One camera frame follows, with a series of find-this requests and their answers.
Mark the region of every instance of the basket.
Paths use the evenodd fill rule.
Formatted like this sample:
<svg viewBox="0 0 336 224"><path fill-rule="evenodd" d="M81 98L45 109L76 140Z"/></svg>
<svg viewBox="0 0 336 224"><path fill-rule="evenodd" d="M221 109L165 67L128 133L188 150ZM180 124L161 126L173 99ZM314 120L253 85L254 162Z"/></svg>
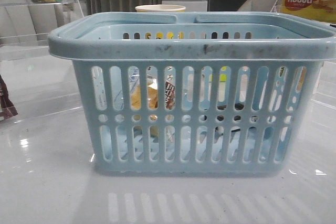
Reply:
<svg viewBox="0 0 336 224"><path fill-rule="evenodd" d="M272 173L335 35L287 14L100 13L54 30L49 46L73 61L104 169Z"/></svg>

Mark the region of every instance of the plastic basket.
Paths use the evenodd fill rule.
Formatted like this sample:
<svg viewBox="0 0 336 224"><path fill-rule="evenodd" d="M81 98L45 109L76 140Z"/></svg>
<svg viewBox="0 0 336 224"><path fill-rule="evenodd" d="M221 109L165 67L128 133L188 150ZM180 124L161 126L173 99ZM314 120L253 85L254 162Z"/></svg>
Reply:
<svg viewBox="0 0 336 224"><path fill-rule="evenodd" d="M73 61L103 168L269 173L287 160L335 35L286 14L101 13L54 30L49 46Z"/></svg>

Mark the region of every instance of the paper cup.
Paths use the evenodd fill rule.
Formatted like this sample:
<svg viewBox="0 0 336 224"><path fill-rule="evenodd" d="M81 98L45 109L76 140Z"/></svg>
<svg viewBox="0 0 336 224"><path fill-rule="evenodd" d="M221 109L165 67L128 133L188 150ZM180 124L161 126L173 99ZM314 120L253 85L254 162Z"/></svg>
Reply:
<svg viewBox="0 0 336 224"><path fill-rule="evenodd" d="M135 8L137 12L184 12L183 5L139 5Z"/></svg>

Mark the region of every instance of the light blue basket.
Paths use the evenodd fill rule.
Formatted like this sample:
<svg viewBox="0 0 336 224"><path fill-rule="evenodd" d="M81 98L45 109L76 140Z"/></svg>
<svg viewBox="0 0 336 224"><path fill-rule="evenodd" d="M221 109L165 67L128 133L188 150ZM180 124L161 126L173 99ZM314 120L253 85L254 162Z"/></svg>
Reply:
<svg viewBox="0 0 336 224"><path fill-rule="evenodd" d="M284 14L101 13L54 30L49 45L73 61L103 168L269 173L335 59L335 35Z"/></svg>

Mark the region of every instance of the table surface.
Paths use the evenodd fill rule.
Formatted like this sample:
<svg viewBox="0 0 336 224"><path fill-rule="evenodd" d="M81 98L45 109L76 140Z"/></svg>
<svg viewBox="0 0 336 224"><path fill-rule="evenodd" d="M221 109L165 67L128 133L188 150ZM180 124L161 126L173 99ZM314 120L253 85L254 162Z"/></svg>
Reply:
<svg viewBox="0 0 336 224"><path fill-rule="evenodd" d="M326 82L276 176L105 174L70 61L7 61L0 71L19 112L0 123L0 223L334 222L336 110L320 92L336 89Z"/></svg>

